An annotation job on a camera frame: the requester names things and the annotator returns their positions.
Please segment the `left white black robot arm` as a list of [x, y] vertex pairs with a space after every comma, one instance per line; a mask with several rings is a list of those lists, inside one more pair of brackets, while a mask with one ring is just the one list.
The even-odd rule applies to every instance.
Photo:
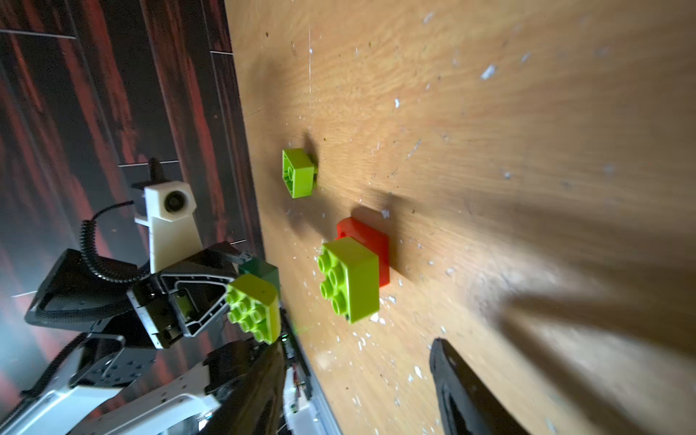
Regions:
[[67, 249], [25, 320], [78, 336], [49, 364], [1, 424], [4, 434], [67, 433], [130, 386], [156, 353], [221, 317], [227, 284], [252, 255], [219, 243], [149, 274], [146, 268]]

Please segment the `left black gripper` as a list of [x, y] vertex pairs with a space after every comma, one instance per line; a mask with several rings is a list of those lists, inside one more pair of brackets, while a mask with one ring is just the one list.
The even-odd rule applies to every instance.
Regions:
[[25, 314], [31, 326], [81, 335], [79, 375], [163, 373], [176, 357], [183, 369], [203, 361], [225, 342], [228, 285], [252, 255], [219, 243], [154, 275], [99, 257], [116, 281], [89, 268], [94, 258], [65, 250]]

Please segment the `red lego brick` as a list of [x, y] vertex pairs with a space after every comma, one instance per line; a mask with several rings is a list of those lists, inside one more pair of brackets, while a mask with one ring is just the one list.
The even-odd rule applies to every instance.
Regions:
[[363, 247], [370, 250], [378, 257], [379, 286], [388, 286], [390, 276], [390, 247], [389, 237], [382, 231], [373, 228], [355, 217], [346, 217], [336, 225], [337, 239], [351, 237]]

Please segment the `lime lego brick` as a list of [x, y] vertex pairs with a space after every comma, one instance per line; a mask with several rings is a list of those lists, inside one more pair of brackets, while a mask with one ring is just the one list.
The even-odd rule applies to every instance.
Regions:
[[317, 266], [324, 276], [322, 298], [333, 312], [355, 324], [376, 314], [379, 302], [378, 257], [351, 237], [322, 245]]
[[304, 150], [285, 149], [282, 151], [283, 181], [293, 199], [312, 195], [317, 173], [317, 167]]
[[255, 275], [242, 275], [227, 284], [225, 300], [228, 321], [258, 343], [273, 344], [281, 332], [279, 295], [268, 281]]

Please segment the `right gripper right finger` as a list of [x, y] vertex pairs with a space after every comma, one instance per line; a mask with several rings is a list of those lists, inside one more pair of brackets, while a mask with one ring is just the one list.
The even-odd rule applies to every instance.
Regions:
[[446, 434], [527, 432], [444, 338], [431, 344], [430, 369]]

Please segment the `dark green lego brick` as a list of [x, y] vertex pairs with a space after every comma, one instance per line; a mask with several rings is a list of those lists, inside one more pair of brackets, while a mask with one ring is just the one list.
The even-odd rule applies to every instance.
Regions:
[[268, 264], [263, 259], [252, 257], [252, 259], [239, 266], [239, 271], [242, 274], [251, 274], [265, 280], [275, 287], [277, 293], [280, 293], [279, 270], [276, 266]]

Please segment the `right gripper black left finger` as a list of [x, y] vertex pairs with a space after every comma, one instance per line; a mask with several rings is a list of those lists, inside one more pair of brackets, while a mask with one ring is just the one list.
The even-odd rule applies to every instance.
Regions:
[[286, 356], [280, 341], [237, 341], [210, 353], [204, 392], [220, 402], [202, 434], [275, 434], [280, 427]]

